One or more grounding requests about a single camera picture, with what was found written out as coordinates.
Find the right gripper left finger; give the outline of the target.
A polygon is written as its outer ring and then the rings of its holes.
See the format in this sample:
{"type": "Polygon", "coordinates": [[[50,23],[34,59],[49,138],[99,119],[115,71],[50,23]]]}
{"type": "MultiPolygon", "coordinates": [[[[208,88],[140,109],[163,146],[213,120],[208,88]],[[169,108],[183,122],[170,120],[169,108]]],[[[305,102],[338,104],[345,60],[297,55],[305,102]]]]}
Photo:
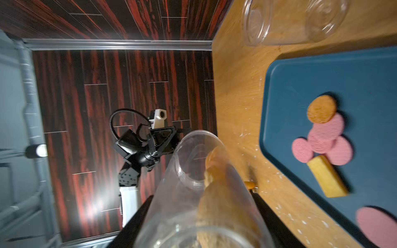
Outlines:
{"type": "Polygon", "coordinates": [[[137,236],[142,228],[144,219],[147,215],[149,207],[154,196],[151,195],[144,204],[137,210],[135,215],[130,219],[126,226],[120,231],[115,239],[107,246],[107,248],[133,248],[137,236]]]}

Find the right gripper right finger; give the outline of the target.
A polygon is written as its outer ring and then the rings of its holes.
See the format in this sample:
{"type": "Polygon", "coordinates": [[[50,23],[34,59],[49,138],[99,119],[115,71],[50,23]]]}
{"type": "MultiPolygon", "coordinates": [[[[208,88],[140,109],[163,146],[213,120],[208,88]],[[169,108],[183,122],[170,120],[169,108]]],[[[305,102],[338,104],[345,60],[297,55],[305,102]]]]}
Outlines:
{"type": "Polygon", "coordinates": [[[252,197],[270,231],[276,248],[305,248],[259,194],[253,193],[252,197]]]}

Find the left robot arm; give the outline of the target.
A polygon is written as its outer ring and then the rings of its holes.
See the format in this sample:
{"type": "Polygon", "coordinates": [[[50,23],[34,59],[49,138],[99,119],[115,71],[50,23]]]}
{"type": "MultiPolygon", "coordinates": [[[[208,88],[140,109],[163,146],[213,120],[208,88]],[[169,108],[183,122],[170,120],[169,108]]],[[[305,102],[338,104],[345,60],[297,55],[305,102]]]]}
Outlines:
{"type": "Polygon", "coordinates": [[[152,111],[149,117],[129,108],[115,110],[110,116],[110,130],[116,139],[113,147],[124,161],[118,174],[122,227],[128,224],[141,206],[139,191],[141,169],[146,168],[147,171],[151,171],[160,163],[163,156],[172,154],[180,142],[181,131],[175,126],[167,127],[166,119],[166,110],[160,108],[152,111]],[[119,136],[113,126],[113,119],[120,113],[135,114],[143,118],[144,122],[139,124],[136,131],[128,129],[119,136]]]}

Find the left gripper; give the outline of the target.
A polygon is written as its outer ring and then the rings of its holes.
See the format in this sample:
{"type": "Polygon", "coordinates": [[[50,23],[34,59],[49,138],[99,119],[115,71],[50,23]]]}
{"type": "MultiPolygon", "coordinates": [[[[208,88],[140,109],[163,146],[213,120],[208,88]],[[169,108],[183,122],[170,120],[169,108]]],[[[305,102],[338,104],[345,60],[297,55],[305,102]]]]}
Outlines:
{"type": "Polygon", "coordinates": [[[150,130],[145,141],[132,130],[127,130],[114,144],[116,152],[123,157],[123,168],[151,168],[160,158],[172,154],[180,142],[180,132],[175,127],[150,130]]]}

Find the clear jar with cookies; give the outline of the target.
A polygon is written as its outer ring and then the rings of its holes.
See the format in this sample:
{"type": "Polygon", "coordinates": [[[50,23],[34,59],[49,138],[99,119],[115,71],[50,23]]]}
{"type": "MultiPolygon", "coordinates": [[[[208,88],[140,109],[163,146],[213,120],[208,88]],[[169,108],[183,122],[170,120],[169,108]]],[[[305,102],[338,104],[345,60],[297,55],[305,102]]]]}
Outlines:
{"type": "Polygon", "coordinates": [[[245,1],[246,45],[289,45],[325,40],[342,24],[349,1],[245,1]]]}

